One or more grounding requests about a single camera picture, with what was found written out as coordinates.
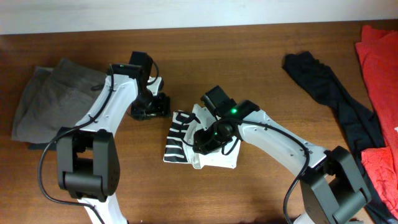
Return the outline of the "white polo shirt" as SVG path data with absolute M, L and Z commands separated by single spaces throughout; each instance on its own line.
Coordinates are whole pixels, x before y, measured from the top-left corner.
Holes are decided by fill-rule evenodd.
M 191 112 L 174 111 L 163 161 L 191 164 L 195 169 L 205 166 L 234 169 L 241 141 L 233 137 L 223 142 L 221 133 L 214 130 L 213 123 L 216 121 L 207 108 L 198 104 L 193 106 Z

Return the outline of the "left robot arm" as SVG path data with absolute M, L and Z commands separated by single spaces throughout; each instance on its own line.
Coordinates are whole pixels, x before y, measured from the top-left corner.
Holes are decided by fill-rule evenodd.
M 86 208 L 92 223 L 128 222 L 116 196 L 120 164 L 114 137 L 127 111 L 138 121 L 170 116 L 164 81 L 151 76 L 157 67 L 145 52 L 133 52 L 127 64 L 112 64 L 86 115 L 59 131 L 58 184 Z

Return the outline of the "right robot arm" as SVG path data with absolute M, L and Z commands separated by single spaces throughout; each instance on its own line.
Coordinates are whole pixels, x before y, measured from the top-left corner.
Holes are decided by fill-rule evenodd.
M 237 140 L 258 147 L 294 176 L 283 202 L 287 223 L 349 223 L 371 194 L 348 150 L 314 145 L 273 121 L 255 103 L 236 103 L 220 86 L 202 103 L 215 122 L 193 135 L 193 150 L 209 154 Z

